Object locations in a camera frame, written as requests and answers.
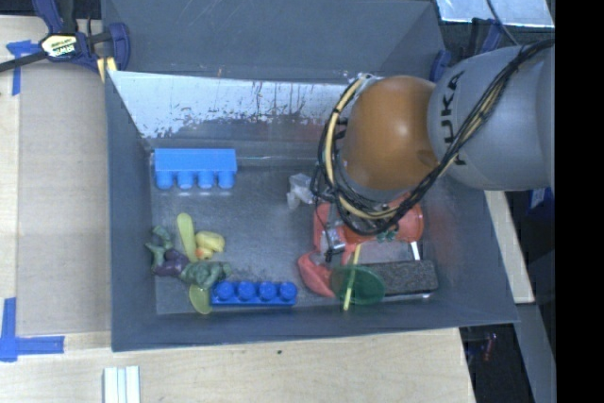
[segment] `gray bin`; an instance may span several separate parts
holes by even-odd
[[[484,194],[448,177],[422,202],[424,257],[434,262],[439,279],[429,299],[342,312],[337,301],[308,291],[297,274],[296,259],[311,251],[312,207],[288,209],[288,177],[310,173],[322,122],[354,74],[428,76],[443,48],[430,3],[102,0],[102,5],[104,23],[126,23],[132,42],[128,71],[106,82],[114,351],[517,320]],[[260,85],[259,101],[254,96]],[[205,102],[211,95],[223,104],[209,109]],[[282,95],[289,104],[277,102]],[[151,175],[156,147],[235,148],[234,188],[159,191]],[[225,235],[221,257],[240,276],[296,282],[298,304],[195,313],[184,284],[151,274],[144,247],[154,224],[165,224],[176,235],[180,211],[192,215],[197,229]]]

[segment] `clamp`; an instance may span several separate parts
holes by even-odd
[[[87,36],[78,32],[74,19],[74,0],[31,0],[36,15],[48,27],[48,34],[38,42],[40,50],[0,64],[0,73],[17,69],[32,62],[48,59],[51,62],[71,62],[95,73],[104,74],[105,60],[94,52],[94,45],[112,41],[113,63],[124,70],[130,58],[130,41],[126,25],[114,23],[109,31]]]

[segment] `blue lego brick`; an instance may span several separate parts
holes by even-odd
[[[218,182],[233,188],[237,173],[235,150],[230,148],[158,148],[155,150],[155,181],[161,190],[176,185],[189,190],[195,183],[209,189]]]
[[[293,306],[298,289],[293,282],[223,280],[211,291],[213,306]]]
[[[5,299],[0,336],[0,361],[15,362],[21,355],[62,354],[65,336],[20,338],[15,335],[16,298]]]

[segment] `black sponge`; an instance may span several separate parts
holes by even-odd
[[[431,260],[405,260],[364,264],[386,284],[386,295],[431,293],[438,288]]]

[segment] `orange toy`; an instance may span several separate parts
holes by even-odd
[[[398,205],[400,199],[393,202]],[[321,254],[321,237],[325,230],[325,223],[329,213],[329,203],[319,205],[312,218],[312,244],[314,250],[304,254],[298,259],[298,268],[300,276],[306,286],[319,295],[325,297],[335,297],[335,294],[329,288],[329,276],[331,270],[324,264],[317,265],[311,259],[312,254]],[[375,240],[375,237],[365,237],[355,233],[346,225],[336,227],[340,240],[345,243],[344,253],[342,255],[342,264],[348,262],[348,258],[354,253],[358,243]],[[414,205],[405,216],[398,221],[398,231],[394,239],[400,242],[417,241],[424,232],[424,214],[419,205]]]

